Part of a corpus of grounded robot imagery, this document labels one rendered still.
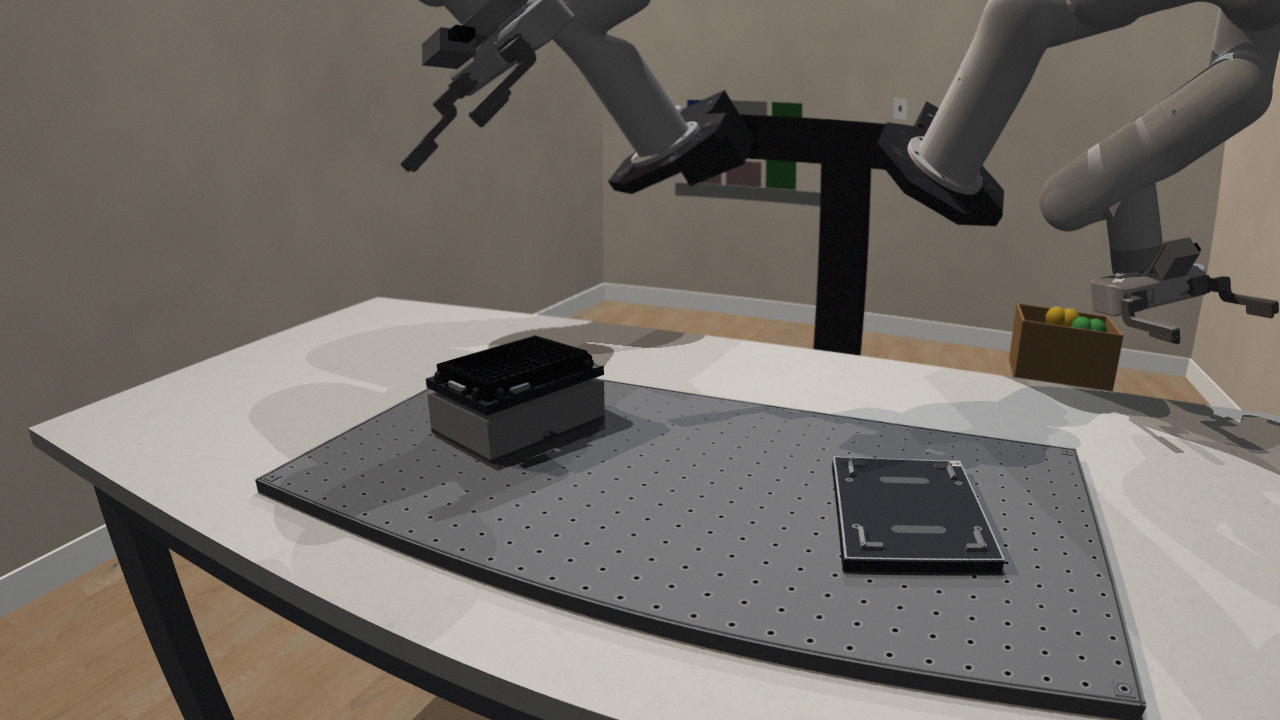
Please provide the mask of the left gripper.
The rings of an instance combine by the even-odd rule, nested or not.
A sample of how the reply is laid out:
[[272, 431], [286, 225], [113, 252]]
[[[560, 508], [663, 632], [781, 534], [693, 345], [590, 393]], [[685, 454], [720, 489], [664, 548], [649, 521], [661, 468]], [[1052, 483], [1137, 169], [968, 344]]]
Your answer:
[[1158, 273], [1142, 274], [1139, 272], [1114, 270], [1112, 273], [1115, 275], [1091, 281], [1094, 313], [1103, 313], [1111, 316], [1123, 315], [1123, 322], [1126, 325], [1148, 331], [1151, 337], [1175, 345], [1180, 343], [1180, 328], [1178, 325], [1148, 322], [1137, 318], [1134, 313], [1193, 299], [1202, 293], [1210, 293], [1210, 291], [1219, 292], [1220, 299], [1225, 302], [1245, 305], [1245, 313], [1251, 315], [1274, 318], [1274, 314], [1279, 313], [1277, 301], [1233, 293], [1230, 277], [1210, 278], [1201, 264], [1193, 264], [1187, 275], [1169, 281], [1161, 281]]

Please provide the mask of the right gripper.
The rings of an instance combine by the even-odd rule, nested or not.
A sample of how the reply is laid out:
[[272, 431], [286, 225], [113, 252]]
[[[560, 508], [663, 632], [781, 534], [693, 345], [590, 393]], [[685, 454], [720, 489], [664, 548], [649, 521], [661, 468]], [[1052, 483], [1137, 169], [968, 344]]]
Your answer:
[[520, 6], [517, 12], [500, 23], [499, 29], [489, 37], [490, 40], [486, 38], [476, 47], [475, 56], [458, 69], [451, 70], [449, 76], [453, 82], [448, 85], [449, 88], [445, 94], [442, 94], [433, 102], [433, 106], [442, 113], [442, 120], [401, 161], [401, 167], [407, 172], [419, 170], [419, 167], [438, 149], [434, 138], [457, 115], [453, 102], [458, 97], [476, 94], [477, 90], [518, 63], [497, 87], [492, 88], [468, 111], [468, 117], [479, 127], [486, 126], [488, 120], [508, 102], [509, 87], [536, 61], [534, 51], [554, 38], [571, 20], [573, 20], [573, 13], [561, 0], [538, 0], [536, 3], [529, 0], [524, 6]]

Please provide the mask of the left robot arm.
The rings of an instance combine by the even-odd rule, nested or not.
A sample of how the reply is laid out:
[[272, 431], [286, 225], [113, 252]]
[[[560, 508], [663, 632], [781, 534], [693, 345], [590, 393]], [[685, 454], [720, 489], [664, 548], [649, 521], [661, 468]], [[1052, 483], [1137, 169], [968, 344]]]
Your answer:
[[1059, 231], [1106, 220], [1114, 272], [1187, 275], [1201, 247], [1190, 237], [1162, 242], [1156, 182], [1268, 109], [1280, 0], [989, 0], [929, 129], [908, 143], [910, 158], [946, 188], [978, 193], [980, 167], [1047, 47], [1189, 3], [1220, 6], [1210, 67], [1050, 177], [1039, 200]]

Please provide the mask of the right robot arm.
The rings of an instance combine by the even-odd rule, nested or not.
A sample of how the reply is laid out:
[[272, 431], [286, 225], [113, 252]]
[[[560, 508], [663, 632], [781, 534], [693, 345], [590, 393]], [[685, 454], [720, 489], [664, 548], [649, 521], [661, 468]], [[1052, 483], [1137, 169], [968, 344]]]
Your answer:
[[[529, 0], [419, 1], [445, 6], [461, 24], [465, 23], [440, 27], [422, 44], [422, 67], [458, 69], [476, 55], [477, 45]], [[698, 122], [684, 120], [684, 108], [675, 108], [632, 44], [605, 35], [641, 12], [650, 0], [561, 1], [573, 13], [573, 20], [552, 40], [579, 67], [628, 138], [636, 151], [631, 159], [634, 167], [659, 161], [689, 143], [700, 129]]]

